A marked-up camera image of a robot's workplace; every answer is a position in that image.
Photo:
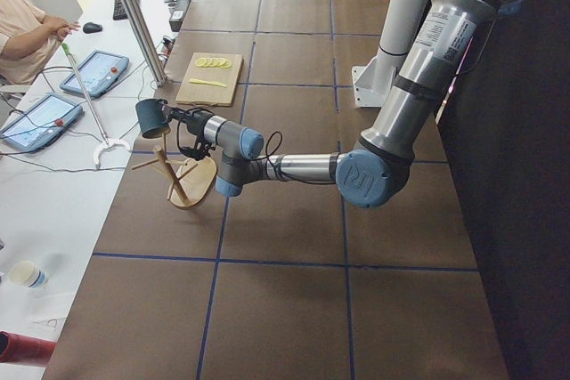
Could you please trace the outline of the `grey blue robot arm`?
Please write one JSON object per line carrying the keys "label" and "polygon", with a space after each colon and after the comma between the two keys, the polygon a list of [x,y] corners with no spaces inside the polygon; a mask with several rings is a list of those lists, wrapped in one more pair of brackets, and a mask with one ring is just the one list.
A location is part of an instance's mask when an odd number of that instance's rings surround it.
{"label": "grey blue robot arm", "polygon": [[354,206],[376,207],[410,176],[413,145],[444,95],[479,28],[496,20],[506,0],[427,0],[427,15],[411,40],[378,115],[351,149],[331,154],[265,154],[261,134],[205,109],[163,107],[168,119],[222,150],[216,190],[227,197],[261,181],[333,184]]}

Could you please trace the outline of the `person's hand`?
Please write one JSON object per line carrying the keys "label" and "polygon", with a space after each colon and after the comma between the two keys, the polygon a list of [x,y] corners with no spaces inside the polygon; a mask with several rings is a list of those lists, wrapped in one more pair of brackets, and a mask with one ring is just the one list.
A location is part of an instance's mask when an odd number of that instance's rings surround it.
{"label": "person's hand", "polygon": [[45,15],[42,21],[60,41],[63,41],[72,32],[78,31],[81,26],[78,22],[67,22],[65,19],[52,15]]}

